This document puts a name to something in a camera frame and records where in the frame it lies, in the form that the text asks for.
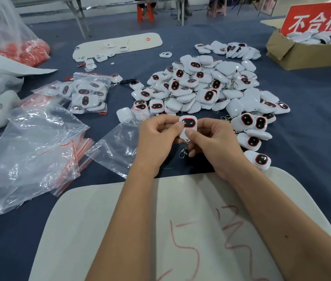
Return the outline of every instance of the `bag of red parts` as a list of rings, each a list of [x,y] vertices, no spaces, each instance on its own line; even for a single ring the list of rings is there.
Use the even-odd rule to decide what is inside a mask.
[[[10,0],[0,0],[0,55],[36,67],[50,58],[50,47],[22,21]]]

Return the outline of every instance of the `table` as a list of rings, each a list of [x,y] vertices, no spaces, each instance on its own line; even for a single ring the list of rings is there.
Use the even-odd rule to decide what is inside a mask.
[[[304,186],[331,223],[331,67],[283,70],[265,56],[265,45],[273,30],[257,21],[151,30],[160,35],[162,46],[116,55],[112,60],[99,63],[95,72],[106,75],[118,73],[126,79],[137,78],[146,82],[153,72],[164,70],[181,56],[196,55],[194,45],[197,43],[211,43],[214,40],[240,41],[256,47],[262,53],[262,57],[254,62],[258,68],[259,88],[273,92],[291,108],[290,113],[278,116],[277,121],[268,127],[273,139],[264,141],[260,151],[271,157],[273,166],[289,172]],[[53,47],[50,33],[35,33]],[[117,29],[108,28],[104,36],[124,36],[121,33]],[[63,37],[65,46],[59,49],[55,47],[52,57],[42,65],[43,68],[60,70],[51,75],[28,77],[20,97],[30,94],[31,89],[57,79],[62,80],[79,71],[72,59],[72,52],[73,47],[83,42],[83,38],[68,36],[67,32],[64,32]],[[171,51],[173,56],[169,59],[158,57],[164,51]],[[134,101],[130,93],[129,87],[116,86],[108,92],[106,116],[95,113],[78,115],[78,118],[90,126],[86,136],[97,141],[112,130],[119,123],[116,110],[130,107]],[[196,117],[219,118],[224,114],[226,112],[214,114],[203,110]],[[203,155],[194,159],[180,159],[180,151],[181,147],[172,148],[159,177],[213,171]],[[120,176],[92,162],[69,189],[121,181],[123,179]],[[56,200],[56,197],[46,193],[0,216],[0,280],[28,279],[44,225]]]
[[[78,27],[81,31],[83,38],[86,38],[85,31],[81,26],[79,14],[81,14],[83,23],[86,27],[88,35],[91,37],[91,32],[88,23],[86,22],[86,17],[84,11],[86,10],[95,10],[95,9],[104,9],[109,7],[118,7],[118,6],[125,6],[125,5],[136,5],[136,4],[147,4],[147,3],[157,3],[157,2],[164,2],[164,1],[172,1],[172,0],[143,0],[143,1],[129,1],[129,2],[119,2],[119,3],[110,3],[105,5],[95,5],[95,6],[88,6],[83,7],[81,0],[11,0],[15,7],[29,7],[35,5],[42,5],[42,4],[50,4],[54,2],[64,2],[69,9],[61,9],[61,10],[52,10],[47,12],[35,12],[35,13],[23,13],[21,17],[34,17],[34,16],[45,16],[45,15],[53,15],[53,14],[61,14],[61,13],[68,13],[69,10],[73,13],[74,18],[77,21]],[[78,8],[74,7],[73,1],[77,2]],[[184,25],[184,0],[180,0],[180,2],[176,2],[177,8],[177,25]]]

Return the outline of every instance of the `stool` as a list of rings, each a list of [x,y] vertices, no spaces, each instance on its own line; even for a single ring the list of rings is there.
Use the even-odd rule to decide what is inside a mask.
[[[149,12],[147,13],[147,15],[144,16],[142,9],[140,8],[139,5],[137,5],[137,20],[138,20],[138,23],[141,23],[143,18],[149,18],[150,22],[154,22],[155,18],[154,18],[154,14],[152,12],[151,3],[147,3],[147,9],[149,10]]]
[[[224,5],[218,9],[218,0],[215,0],[211,9],[207,10],[207,16],[215,18],[218,13],[227,15],[227,0],[225,0]]]

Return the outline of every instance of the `cardboard box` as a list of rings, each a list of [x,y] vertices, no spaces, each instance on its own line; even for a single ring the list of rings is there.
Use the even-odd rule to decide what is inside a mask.
[[[267,56],[285,70],[331,66],[331,44],[295,43],[277,29],[266,47]]]

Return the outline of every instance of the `tripod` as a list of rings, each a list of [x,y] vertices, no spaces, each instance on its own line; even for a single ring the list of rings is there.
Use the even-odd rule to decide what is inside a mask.
[[[240,4],[240,2],[241,2],[240,8],[238,9],[238,12],[237,12],[237,15],[238,15],[238,13],[239,13],[240,10],[241,10],[242,5],[245,4],[245,1],[246,1],[246,0],[238,0],[237,4],[233,6],[232,10],[234,9],[235,6],[237,6],[237,5]]]

